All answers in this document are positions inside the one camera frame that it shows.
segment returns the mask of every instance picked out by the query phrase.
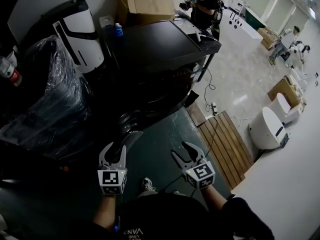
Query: white floor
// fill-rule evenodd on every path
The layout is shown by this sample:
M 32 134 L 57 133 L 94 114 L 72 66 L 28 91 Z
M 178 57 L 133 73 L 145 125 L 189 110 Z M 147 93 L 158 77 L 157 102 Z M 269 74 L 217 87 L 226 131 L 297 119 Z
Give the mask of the white floor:
M 173 0 L 176 10 L 179 3 L 184 0 Z M 258 150 L 251 141 L 248 132 L 248 124 L 261 109 L 271 101 L 268 91 L 286 74 L 288 68 L 277 61 L 276 66 L 269 64 L 267 55 L 269 51 L 260 44 L 257 50 L 251 54 L 243 53 L 233 41 L 221 38 L 222 47 L 217 53 L 209 70 L 212 74 L 212 84 L 216 90 L 206 91 L 206 100 L 217 104 L 218 112 L 226 110 L 246 143 L 253 158 L 258 155 Z M 193 90 L 200 95 L 196 100 L 199 108 L 205 116 L 211 111 L 206 111 L 204 99 L 205 88 L 210 82 L 210 74 L 205 73 L 201 82 L 197 83 Z

